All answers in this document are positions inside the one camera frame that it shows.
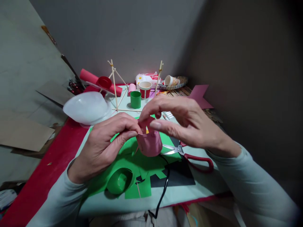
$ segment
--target scissor blade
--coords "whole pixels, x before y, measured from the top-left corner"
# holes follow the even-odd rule
[[[177,149],[176,149],[176,150],[169,151],[169,152],[166,152],[166,153],[164,153],[164,154],[162,154],[162,155],[170,155],[170,154],[175,154],[175,153],[178,153],[178,150],[177,150]]]

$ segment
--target right hand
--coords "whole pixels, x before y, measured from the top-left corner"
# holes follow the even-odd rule
[[[170,111],[180,125],[159,119],[162,111]],[[139,121],[152,114],[157,118],[150,124],[153,129],[179,139],[191,147],[208,149],[222,157],[237,157],[241,153],[240,146],[209,119],[193,99],[159,95],[146,104]]]

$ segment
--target white paper cup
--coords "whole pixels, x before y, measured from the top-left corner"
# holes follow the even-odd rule
[[[172,77],[171,75],[168,75],[167,77],[165,77],[164,80],[164,85],[165,86],[176,86],[180,84],[180,80],[177,79],[176,77]]]
[[[151,93],[152,83],[148,81],[143,81],[139,83],[141,98],[147,99]]]

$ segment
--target left hand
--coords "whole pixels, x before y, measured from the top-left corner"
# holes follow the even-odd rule
[[[111,143],[117,133],[120,134]],[[142,133],[138,121],[126,113],[96,124],[68,170],[70,181],[82,184],[100,174],[115,160],[124,143],[138,133]]]

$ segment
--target sleeve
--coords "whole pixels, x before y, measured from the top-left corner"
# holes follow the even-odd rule
[[[27,224],[34,226],[75,226],[82,195],[87,190],[86,184],[75,184],[67,176],[66,170],[50,189],[47,199],[35,216]]]
[[[236,158],[208,152],[232,191],[246,226],[292,226],[300,210],[283,188],[240,145]]]

